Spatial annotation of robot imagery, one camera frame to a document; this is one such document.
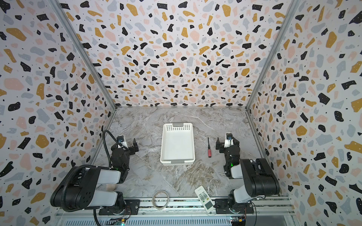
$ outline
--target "marble table surface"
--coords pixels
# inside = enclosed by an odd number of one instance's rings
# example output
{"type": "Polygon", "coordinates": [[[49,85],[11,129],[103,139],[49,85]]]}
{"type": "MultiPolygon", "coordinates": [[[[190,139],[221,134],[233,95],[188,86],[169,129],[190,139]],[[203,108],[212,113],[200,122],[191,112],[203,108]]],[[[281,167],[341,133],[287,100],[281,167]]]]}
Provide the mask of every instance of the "marble table surface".
{"type": "MultiPolygon", "coordinates": [[[[196,197],[194,190],[203,185],[210,196],[227,196],[232,189],[244,184],[242,179],[225,176],[223,153],[215,150],[217,137],[224,141],[232,132],[240,141],[240,158],[260,158],[243,108],[119,108],[110,127],[115,136],[124,135],[128,145],[136,138],[139,152],[130,157],[126,181],[115,191],[124,197],[152,197],[165,190],[170,197],[196,197]],[[193,124],[195,162],[188,166],[163,166],[160,162],[163,124],[190,122],[193,124]],[[210,138],[212,157],[207,154],[210,138]]],[[[114,144],[107,135],[108,149],[114,144]]],[[[108,166],[102,147],[94,165],[108,166]]],[[[105,190],[105,185],[98,189],[105,190]]]]}

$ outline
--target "terrazzo patterned wall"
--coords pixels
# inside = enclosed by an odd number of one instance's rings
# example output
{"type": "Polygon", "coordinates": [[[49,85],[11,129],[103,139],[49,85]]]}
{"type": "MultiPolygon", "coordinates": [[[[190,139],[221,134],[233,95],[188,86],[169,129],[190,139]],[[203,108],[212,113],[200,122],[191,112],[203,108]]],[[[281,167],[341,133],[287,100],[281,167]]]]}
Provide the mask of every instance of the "terrazzo patterned wall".
{"type": "Polygon", "coordinates": [[[361,1],[301,1],[250,112],[300,225],[362,225],[361,1]]]}
{"type": "Polygon", "coordinates": [[[290,0],[61,0],[118,106],[242,106],[290,0]]]}
{"type": "Polygon", "coordinates": [[[50,196],[111,108],[47,1],[0,7],[0,225],[54,225],[50,196]]]}

